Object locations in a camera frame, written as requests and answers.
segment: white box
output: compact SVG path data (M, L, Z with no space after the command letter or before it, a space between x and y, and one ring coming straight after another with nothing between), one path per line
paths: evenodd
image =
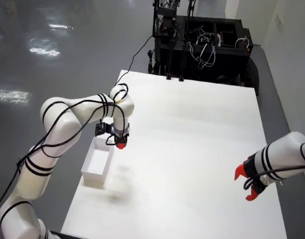
M85 181L96 181L104 184L113 150L113 146L106 145L106 139L93 138L82 167Z

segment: white robotic arm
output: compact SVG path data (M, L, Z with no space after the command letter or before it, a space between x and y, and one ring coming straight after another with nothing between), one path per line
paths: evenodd
M5 239L58 238L37 218L30 200L43 194L57 159L78 141L87 123L113 117L110 134L117 147L125 147L128 118L134 109L127 93L127 85L119 84L109 96L100 94L75 100L50 98L43 104L40 115L46 137L31 148L14 191L0 209Z
M252 201L265 188L305 171L305 136L291 132L248 157L235 171L235 180L243 175L248 178L244 189L251 188L246 200Z

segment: wall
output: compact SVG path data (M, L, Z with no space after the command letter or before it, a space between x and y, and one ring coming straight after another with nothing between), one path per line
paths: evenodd
M250 29L254 44L263 45L277 0L239 0L236 19Z
M278 1L263 48L290 130L305 134L305 0Z
M194 6L194 16L197 15L198 5L199 5L199 0L196 0L196 4ZM180 6L177 8L177 15L180 15L180 16L188 15L188 6L189 6L189 0L181 0Z
M236 12L240 0L227 0L225 6L225 17L230 19L236 18Z

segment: white table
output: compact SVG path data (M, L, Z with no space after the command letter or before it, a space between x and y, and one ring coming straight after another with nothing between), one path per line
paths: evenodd
M252 88L130 72L135 110L104 189L81 178L61 233L87 239L284 239L276 185L247 202L235 168L266 145Z

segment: glossy floor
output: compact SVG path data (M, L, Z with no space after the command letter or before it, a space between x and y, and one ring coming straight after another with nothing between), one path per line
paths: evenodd
M215 5L213 0L200 0L198 15L206 15L202 6L209 5ZM221 4L215 6L213 12L224 13ZM152 17L152 0L0 0L0 195L18 158L45 133L42 103L52 96L108 93L151 35ZM150 40L133 71L147 72L146 54L152 48ZM261 77L258 100L270 143L289 130L264 52L256 47L252 57ZM52 230L62 227L93 133L94 125L85 128L58 161L44 195L33 202ZM295 232L302 235L296 238L305 238L304 178L288 180L279 195L288 238Z

